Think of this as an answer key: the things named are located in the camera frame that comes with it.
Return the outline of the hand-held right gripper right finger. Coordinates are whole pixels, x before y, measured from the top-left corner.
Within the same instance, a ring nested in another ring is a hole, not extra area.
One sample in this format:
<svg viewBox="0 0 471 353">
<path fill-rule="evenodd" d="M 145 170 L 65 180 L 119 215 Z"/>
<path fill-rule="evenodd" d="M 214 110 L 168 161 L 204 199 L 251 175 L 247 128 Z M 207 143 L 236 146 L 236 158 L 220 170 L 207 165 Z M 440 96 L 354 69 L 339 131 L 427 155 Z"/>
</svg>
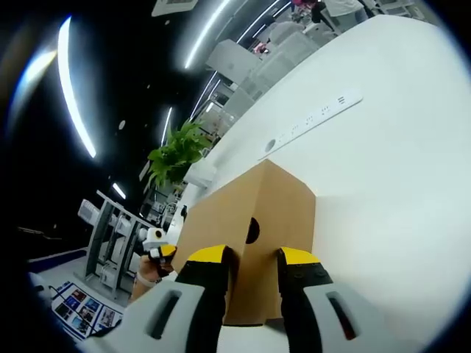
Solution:
<svg viewBox="0 0 471 353">
<path fill-rule="evenodd" d="M 290 352 L 400 351 L 378 310 L 334 282 L 313 254 L 279 248 L 277 273 Z"/>
</svg>

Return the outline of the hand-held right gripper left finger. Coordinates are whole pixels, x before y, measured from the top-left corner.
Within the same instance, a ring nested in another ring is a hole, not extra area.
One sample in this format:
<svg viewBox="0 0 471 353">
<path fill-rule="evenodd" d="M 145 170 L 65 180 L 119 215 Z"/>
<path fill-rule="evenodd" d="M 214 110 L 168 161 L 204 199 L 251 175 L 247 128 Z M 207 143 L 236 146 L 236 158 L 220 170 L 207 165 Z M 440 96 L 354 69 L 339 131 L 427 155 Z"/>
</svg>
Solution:
<svg viewBox="0 0 471 353">
<path fill-rule="evenodd" d="M 84 341 L 85 352 L 216 352 L 226 313 L 232 251 L 194 252 L 175 281 L 162 281 L 125 310 L 121 323 Z"/>
</svg>

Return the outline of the person's left hand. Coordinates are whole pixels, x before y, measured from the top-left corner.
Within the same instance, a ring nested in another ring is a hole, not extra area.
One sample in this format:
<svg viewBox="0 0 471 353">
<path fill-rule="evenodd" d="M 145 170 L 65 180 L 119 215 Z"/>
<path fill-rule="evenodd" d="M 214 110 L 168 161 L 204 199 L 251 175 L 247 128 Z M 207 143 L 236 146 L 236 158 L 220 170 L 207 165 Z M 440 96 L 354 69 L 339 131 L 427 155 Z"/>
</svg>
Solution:
<svg viewBox="0 0 471 353">
<path fill-rule="evenodd" d="M 168 276 L 157 273 L 157 262 L 149 258 L 148 255 L 141 256 L 138 273 L 139 278 L 143 279 L 144 283 L 157 283 Z"/>
</svg>

